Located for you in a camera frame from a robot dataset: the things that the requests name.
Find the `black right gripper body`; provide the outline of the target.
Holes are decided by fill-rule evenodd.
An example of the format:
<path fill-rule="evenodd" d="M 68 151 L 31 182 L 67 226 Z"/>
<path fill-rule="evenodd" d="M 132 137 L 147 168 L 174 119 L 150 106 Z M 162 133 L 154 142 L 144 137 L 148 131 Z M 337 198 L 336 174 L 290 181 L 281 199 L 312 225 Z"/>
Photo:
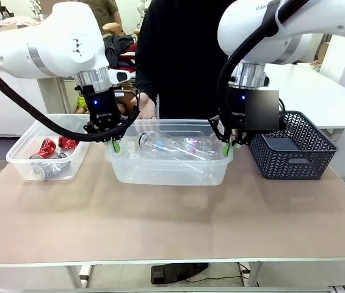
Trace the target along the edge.
<path fill-rule="evenodd" d="M 226 128 L 245 131 L 246 89 L 221 86 L 220 118 Z"/>

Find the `person's right hand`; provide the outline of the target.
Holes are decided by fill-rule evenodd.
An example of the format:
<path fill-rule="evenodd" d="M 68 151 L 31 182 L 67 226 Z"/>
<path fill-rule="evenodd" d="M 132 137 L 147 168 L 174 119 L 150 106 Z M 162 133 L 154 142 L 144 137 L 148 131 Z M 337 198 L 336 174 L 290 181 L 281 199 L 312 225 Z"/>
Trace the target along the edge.
<path fill-rule="evenodd" d="M 140 113 L 137 118 L 141 120 L 156 119 L 156 105 L 154 101 L 146 93 L 140 93 L 139 101 L 138 108 Z"/>

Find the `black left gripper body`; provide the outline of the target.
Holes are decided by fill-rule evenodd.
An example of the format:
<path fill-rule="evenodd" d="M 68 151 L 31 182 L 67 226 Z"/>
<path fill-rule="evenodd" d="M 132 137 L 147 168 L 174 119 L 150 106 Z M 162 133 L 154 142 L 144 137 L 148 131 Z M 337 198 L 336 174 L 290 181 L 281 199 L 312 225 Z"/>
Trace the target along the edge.
<path fill-rule="evenodd" d="M 90 116 L 90 121 L 101 131 L 110 131 L 118 126 L 121 113 L 115 100 L 113 88 L 97 93 L 93 86 L 81 90 Z"/>

